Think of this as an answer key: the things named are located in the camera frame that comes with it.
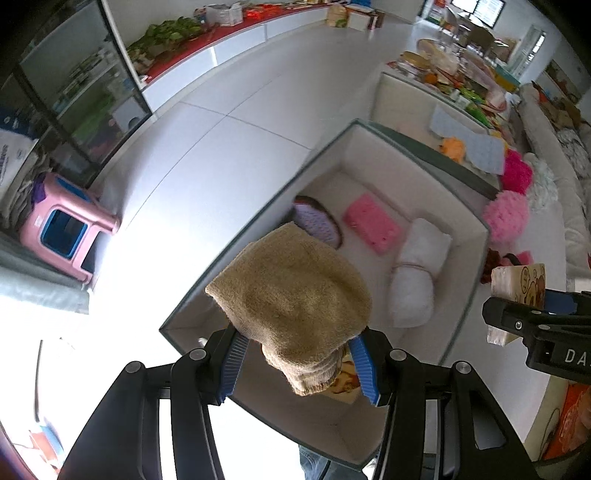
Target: glass cabinet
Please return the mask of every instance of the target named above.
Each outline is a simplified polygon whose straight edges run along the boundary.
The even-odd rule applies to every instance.
[[[68,0],[54,12],[2,86],[0,109],[81,186],[151,115],[100,0]]]

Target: white towel roll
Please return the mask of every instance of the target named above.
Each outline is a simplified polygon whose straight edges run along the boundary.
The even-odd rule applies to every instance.
[[[424,218],[413,221],[390,284],[388,313],[394,327],[418,327],[431,319],[433,282],[443,268],[451,244],[451,236]]]

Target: jeans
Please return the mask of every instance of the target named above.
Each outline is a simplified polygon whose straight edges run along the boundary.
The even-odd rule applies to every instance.
[[[363,472],[328,460],[302,445],[300,465],[306,480],[367,480]]]
[[[423,456],[421,480],[433,480],[435,476],[435,456]],[[300,445],[300,465],[306,480],[367,480],[363,472],[332,462]]]

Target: beige towel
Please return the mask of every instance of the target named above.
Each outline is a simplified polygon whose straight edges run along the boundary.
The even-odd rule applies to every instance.
[[[298,395],[330,386],[371,312],[355,268],[293,223],[249,244],[205,291]]]

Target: red countertop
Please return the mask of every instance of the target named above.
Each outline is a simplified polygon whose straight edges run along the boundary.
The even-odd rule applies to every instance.
[[[187,40],[179,49],[175,52],[165,52],[156,57],[155,63],[150,67],[148,71],[148,78],[146,83],[153,82],[159,75],[162,75],[169,68],[174,67],[178,62],[190,57],[198,51],[207,48],[208,46],[220,41],[221,39],[232,35],[240,30],[253,27],[258,24],[263,24],[269,20],[274,20],[279,17],[286,17],[288,15],[298,14],[300,12],[306,12],[308,10],[316,8],[327,8],[327,4],[310,5],[309,7],[300,8],[297,10],[282,10],[276,14],[267,16],[264,20],[258,20],[255,18],[245,18],[244,21],[233,27],[217,27],[212,31],[209,31],[203,35],[194,38],[193,40]]]

